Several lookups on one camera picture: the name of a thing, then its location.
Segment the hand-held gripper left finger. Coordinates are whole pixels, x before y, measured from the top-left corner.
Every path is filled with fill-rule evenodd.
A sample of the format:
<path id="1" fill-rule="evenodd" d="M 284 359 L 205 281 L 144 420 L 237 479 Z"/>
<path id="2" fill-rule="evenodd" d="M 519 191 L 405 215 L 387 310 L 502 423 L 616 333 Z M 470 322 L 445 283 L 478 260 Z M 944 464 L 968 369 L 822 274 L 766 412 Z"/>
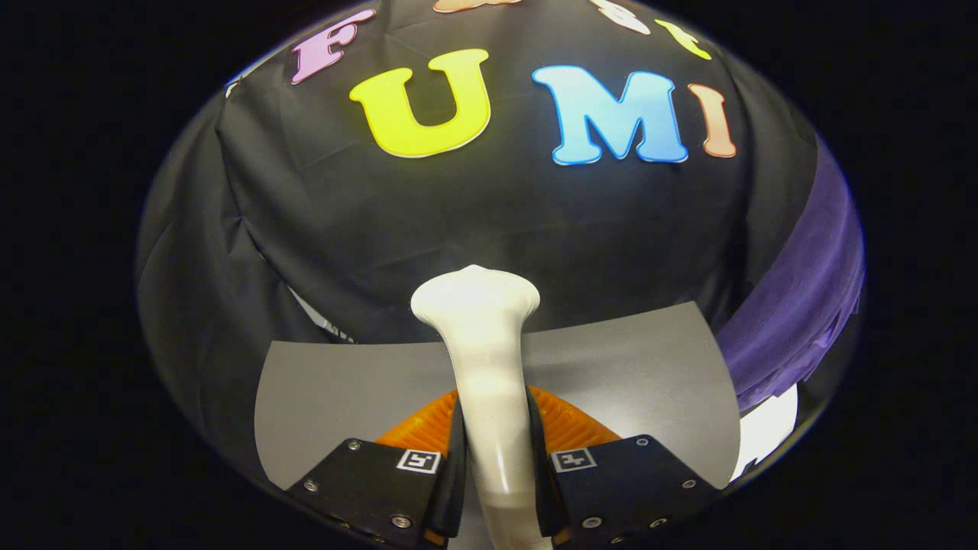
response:
<path id="1" fill-rule="evenodd" d="M 363 543 L 445 549 L 460 532 L 467 466 L 464 414 L 450 391 L 375 442 L 340 442 L 287 494 Z"/>

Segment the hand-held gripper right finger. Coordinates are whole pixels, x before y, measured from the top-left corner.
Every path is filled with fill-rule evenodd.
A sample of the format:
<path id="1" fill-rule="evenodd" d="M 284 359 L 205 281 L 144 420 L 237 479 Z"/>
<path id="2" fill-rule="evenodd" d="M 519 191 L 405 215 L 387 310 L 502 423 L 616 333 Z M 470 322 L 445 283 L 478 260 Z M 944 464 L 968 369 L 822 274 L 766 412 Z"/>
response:
<path id="1" fill-rule="evenodd" d="M 622 438 L 538 387 L 526 398 L 536 513 L 553 548 L 656 549 L 722 497 L 653 436 Z"/>

